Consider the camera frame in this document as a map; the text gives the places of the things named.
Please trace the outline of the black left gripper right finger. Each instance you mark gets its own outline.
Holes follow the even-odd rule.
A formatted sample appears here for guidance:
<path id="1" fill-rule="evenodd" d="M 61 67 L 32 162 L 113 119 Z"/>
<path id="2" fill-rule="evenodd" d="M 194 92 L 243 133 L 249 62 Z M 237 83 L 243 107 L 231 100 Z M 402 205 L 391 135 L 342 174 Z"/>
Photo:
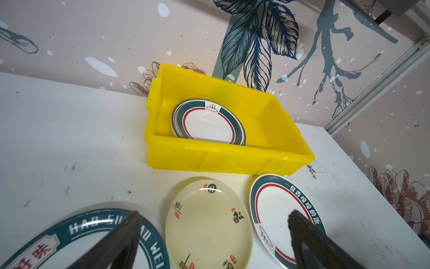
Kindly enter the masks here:
<path id="1" fill-rule="evenodd" d="M 291 212 L 288 227 L 299 269 L 364 269 L 299 211 Z"/>

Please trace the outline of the green red rim plate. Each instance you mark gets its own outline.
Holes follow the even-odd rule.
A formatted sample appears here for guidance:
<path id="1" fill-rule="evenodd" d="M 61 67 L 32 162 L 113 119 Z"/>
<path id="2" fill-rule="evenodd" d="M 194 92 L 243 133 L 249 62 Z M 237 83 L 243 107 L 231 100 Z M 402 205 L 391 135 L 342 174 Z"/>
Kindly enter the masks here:
<path id="1" fill-rule="evenodd" d="M 210 100 L 181 102 L 172 111 L 171 126 L 179 138 L 246 145 L 246 132 L 237 116 Z"/>
<path id="2" fill-rule="evenodd" d="M 323 233 L 322 219 L 306 195 L 292 182 L 276 174 L 264 174 L 253 182 L 249 196 L 252 221 L 266 250 L 284 268 L 296 269 L 288 219 L 294 210 Z"/>

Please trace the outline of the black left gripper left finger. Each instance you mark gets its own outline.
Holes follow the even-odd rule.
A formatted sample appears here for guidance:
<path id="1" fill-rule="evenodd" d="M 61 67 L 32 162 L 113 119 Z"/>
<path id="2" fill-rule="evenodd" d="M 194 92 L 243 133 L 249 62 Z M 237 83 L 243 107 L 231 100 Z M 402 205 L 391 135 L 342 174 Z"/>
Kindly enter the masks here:
<path id="1" fill-rule="evenodd" d="M 131 269 L 141 230 L 140 215 L 132 211 L 116 228 L 69 266 L 71 269 Z"/>

